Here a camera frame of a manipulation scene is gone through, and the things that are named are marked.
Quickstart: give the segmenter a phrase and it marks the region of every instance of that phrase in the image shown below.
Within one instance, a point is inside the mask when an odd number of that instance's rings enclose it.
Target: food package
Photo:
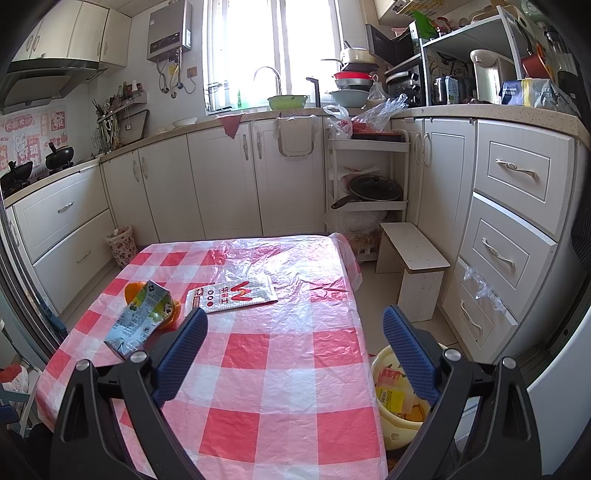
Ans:
[[[573,101],[548,79],[523,79],[503,82],[502,105],[544,108],[569,115],[581,116]]]
[[[174,301],[166,288],[149,281],[125,307],[105,343],[115,353],[127,358],[139,350],[160,324],[173,314]]]
[[[269,275],[259,275],[194,288],[187,293],[185,312],[200,307],[206,313],[277,301]]]

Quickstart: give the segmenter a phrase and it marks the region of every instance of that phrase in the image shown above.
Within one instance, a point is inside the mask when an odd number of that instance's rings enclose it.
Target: red bowl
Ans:
[[[335,80],[343,80],[343,79],[363,79],[363,80],[371,80],[371,75],[363,72],[339,72],[335,73],[334,75]]]

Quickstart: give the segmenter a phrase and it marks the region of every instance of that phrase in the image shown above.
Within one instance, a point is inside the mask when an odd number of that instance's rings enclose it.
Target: red and white checkered tablecloth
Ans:
[[[151,245],[91,305],[43,372],[37,402],[53,427],[75,363],[120,360],[103,340],[130,281],[184,301],[197,286],[271,276],[278,302],[209,314],[209,333],[163,412],[208,480],[382,480],[379,413],[344,237],[292,236]],[[154,476],[122,400],[114,401],[136,468]]]

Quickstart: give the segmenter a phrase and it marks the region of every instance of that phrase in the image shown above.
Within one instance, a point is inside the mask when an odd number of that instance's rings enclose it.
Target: drawer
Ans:
[[[31,262],[107,208],[98,166],[57,180],[16,202],[18,229]]]
[[[107,210],[63,239],[33,265],[59,312],[113,257],[105,237],[115,229]]]
[[[477,145],[474,189],[558,240],[573,181],[574,139],[478,120]]]
[[[519,324],[509,311],[495,310],[489,298],[474,299],[478,284],[464,280],[467,265],[458,259],[443,299],[443,310],[476,362],[490,363],[501,353]]]
[[[517,321],[525,316],[550,268],[556,242],[522,218],[474,193],[460,255]]]

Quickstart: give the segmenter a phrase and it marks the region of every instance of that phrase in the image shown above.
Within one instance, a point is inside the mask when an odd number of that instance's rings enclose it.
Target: trash can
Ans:
[[[106,241],[120,268],[125,268],[138,254],[131,225],[113,231],[107,235]]]

